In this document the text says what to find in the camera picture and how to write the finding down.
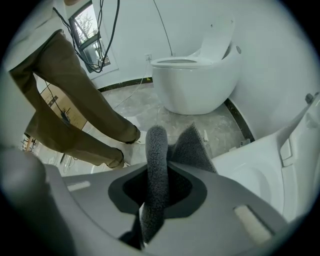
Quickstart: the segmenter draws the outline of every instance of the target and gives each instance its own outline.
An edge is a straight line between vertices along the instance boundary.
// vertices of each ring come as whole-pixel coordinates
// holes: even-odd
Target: white toilet
[[[231,42],[234,27],[233,15],[224,13],[208,24],[198,51],[151,62],[154,89],[166,109],[207,114],[229,97],[241,72],[241,49]]]
[[[320,96],[287,127],[212,161],[287,221],[307,213],[320,186]]]

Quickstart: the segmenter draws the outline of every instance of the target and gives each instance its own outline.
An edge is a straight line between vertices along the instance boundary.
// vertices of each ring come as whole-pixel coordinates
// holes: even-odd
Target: power outlet
[[[146,54],[144,54],[144,57],[145,57],[145,60],[146,60],[146,61],[151,61],[151,60],[152,60],[151,53],[146,53]]]

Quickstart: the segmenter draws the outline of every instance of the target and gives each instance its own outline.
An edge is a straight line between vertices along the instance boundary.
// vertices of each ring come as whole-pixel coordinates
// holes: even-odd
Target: window
[[[95,16],[92,1],[86,3],[69,19],[72,28],[74,40],[78,46],[79,52],[86,62],[90,64],[102,65],[102,59],[106,53],[105,46],[101,36],[98,37],[98,24]],[[99,58],[98,40],[101,43],[102,56]],[[110,65],[108,57],[105,58],[103,66]],[[87,70],[92,73],[94,70],[86,64]]]

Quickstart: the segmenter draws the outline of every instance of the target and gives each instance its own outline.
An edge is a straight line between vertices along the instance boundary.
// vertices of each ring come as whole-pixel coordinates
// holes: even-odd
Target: window pane
[[[92,44],[88,45],[86,48],[83,49],[84,55],[87,59],[87,62],[90,64],[97,65],[99,63],[100,66],[102,66],[102,59],[105,55],[106,49],[104,47],[104,44],[102,43],[101,38],[99,39],[101,43],[101,49],[102,49],[102,56],[99,58],[99,52],[98,52],[98,41],[93,42]],[[110,64],[108,56],[105,58],[104,65],[107,66]]]
[[[98,24],[92,4],[74,18],[74,26],[78,34],[79,45],[98,33]]]

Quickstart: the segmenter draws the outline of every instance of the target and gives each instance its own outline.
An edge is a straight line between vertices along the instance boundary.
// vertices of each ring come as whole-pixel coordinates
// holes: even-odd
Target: person
[[[64,0],[67,6],[79,0]],[[26,133],[46,147],[74,158],[112,169],[124,166],[121,150],[110,147],[59,118],[37,89],[34,74],[60,88],[81,114],[99,131],[123,143],[134,143],[138,128],[116,113],[82,69],[62,22],[44,0],[21,25],[7,50],[4,67],[35,108]]]

